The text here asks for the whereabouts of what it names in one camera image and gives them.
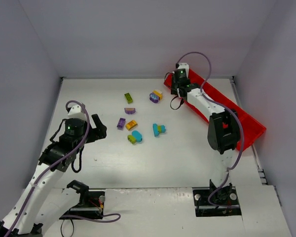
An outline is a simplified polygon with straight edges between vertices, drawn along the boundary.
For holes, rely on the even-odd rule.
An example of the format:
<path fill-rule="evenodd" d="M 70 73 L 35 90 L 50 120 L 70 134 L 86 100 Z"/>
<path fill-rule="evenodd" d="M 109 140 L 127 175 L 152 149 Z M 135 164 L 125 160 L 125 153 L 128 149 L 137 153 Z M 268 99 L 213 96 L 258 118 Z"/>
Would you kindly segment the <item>purple rectangular lego brick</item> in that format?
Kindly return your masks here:
<path fill-rule="evenodd" d="M 126 123 L 126 119 L 125 118 L 120 118 L 118 123 L 117 123 L 117 129 L 120 129 L 122 130 L 125 126 L 125 123 Z"/>

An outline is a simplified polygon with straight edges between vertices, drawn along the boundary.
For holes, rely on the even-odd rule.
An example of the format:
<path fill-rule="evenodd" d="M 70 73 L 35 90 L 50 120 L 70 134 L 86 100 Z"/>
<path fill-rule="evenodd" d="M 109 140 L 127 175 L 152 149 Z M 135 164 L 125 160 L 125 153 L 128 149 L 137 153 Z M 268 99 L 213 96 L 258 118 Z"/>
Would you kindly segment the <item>orange curved lego brick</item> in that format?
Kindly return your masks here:
<path fill-rule="evenodd" d="M 125 125 L 125 127 L 128 131 L 130 131 L 130 130 L 134 129 L 137 125 L 138 125 L 138 123 L 135 120 L 131 120 Z"/>

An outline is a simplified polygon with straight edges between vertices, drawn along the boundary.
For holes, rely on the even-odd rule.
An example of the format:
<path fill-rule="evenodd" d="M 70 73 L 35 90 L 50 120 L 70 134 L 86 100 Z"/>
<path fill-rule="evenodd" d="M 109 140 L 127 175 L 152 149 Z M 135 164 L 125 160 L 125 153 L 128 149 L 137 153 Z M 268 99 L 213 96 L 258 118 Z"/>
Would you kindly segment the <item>green long lego brick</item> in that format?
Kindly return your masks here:
<path fill-rule="evenodd" d="M 131 97 L 130 93 L 125 93 L 124 97 L 125 97 L 128 104 L 133 103 L 133 98 Z"/>

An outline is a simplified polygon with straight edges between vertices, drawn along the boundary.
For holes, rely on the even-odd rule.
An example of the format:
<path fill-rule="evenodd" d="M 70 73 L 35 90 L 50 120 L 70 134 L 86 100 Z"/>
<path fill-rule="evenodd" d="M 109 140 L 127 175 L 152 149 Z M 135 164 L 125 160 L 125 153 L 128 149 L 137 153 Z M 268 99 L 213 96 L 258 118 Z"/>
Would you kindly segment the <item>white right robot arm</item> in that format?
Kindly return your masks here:
<path fill-rule="evenodd" d="M 237 112 L 211 98 L 204 90 L 205 83 L 192 83 L 188 68 L 179 66 L 166 83 L 171 93 L 192 105 L 208 120 L 207 140 L 215 151 L 216 165 L 210 184 L 216 193 L 229 180 L 229 173 L 236 168 L 244 150 L 244 129 Z"/>

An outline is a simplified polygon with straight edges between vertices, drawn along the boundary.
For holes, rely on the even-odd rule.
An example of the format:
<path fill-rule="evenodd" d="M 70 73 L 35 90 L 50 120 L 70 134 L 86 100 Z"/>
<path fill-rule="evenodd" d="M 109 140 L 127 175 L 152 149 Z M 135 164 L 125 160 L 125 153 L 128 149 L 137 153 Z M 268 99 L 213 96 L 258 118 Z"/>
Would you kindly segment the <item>cyan lego with green brick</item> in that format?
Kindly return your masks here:
<path fill-rule="evenodd" d="M 143 141 L 143 136 L 139 131 L 134 130 L 130 135 L 127 136 L 127 139 L 131 144 L 136 144 Z"/>

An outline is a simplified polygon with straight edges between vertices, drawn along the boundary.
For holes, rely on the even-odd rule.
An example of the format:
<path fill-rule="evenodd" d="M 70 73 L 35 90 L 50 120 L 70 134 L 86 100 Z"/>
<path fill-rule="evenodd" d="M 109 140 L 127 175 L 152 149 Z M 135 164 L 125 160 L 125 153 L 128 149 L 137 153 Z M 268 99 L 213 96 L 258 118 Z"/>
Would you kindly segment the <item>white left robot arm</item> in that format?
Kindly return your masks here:
<path fill-rule="evenodd" d="M 107 127 L 97 114 L 64 119 L 62 123 L 64 134 L 43 151 L 30 183 L 0 221 L 0 237 L 41 237 L 69 209 L 90 200 L 89 187 L 77 180 L 69 182 L 57 198 L 46 200 L 74 160 L 82 157 L 84 145 L 107 136 Z"/>

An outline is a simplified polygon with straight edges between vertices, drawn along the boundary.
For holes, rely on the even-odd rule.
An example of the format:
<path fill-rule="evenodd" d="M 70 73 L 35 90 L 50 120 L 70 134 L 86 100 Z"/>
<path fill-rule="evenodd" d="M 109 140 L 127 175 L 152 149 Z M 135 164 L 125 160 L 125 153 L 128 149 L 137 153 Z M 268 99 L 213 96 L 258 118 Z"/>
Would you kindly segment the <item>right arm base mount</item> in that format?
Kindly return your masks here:
<path fill-rule="evenodd" d="M 227 187 L 225 187 L 211 197 L 211 202 L 214 205 L 208 202 L 208 197 L 212 192 L 209 188 L 193 188 L 192 192 L 196 217 L 228 217 L 242 215 L 238 195 L 234 187 L 229 191 Z"/>

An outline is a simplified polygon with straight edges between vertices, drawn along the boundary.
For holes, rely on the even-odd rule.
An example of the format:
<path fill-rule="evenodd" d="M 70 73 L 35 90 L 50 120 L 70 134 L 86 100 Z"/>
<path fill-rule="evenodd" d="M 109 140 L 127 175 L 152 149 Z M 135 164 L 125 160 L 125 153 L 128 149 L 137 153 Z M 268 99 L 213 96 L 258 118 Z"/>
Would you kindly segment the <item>purple half-round lego brick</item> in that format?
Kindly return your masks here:
<path fill-rule="evenodd" d="M 136 113 L 136 109 L 135 108 L 124 108 L 124 111 L 128 115 L 133 115 L 133 114 Z"/>

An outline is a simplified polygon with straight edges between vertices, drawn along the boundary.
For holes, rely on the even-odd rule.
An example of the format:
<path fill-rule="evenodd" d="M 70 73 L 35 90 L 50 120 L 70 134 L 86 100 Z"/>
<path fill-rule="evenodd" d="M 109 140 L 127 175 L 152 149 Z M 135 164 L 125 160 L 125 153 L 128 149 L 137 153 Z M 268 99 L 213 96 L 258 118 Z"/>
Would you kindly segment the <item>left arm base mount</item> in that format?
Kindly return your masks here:
<path fill-rule="evenodd" d="M 79 196 L 77 204 L 69 208 L 64 215 L 74 215 L 93 220 L 102 220 L 104 214 L 105 191 L 89 189 L 89 186 L 73 180 L 67 188 L 75 190 Z"/>

